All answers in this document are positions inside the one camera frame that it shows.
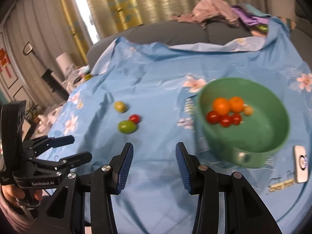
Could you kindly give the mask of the left hand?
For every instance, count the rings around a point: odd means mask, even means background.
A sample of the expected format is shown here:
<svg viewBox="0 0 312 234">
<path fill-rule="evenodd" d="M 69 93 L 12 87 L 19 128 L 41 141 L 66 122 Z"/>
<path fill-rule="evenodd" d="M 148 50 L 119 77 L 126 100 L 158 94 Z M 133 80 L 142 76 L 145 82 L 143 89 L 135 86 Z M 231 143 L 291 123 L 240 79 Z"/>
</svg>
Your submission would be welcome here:
<svg viewBox="0 0 312 234">
<path fill-rule="evenodd" d="M 25 197 L 24 191 L 13 184 L 1 186 L 1 190 L 4 198 L 15 207 L 18 206 L 17 199 L 24 199 Z"/>
</svg>

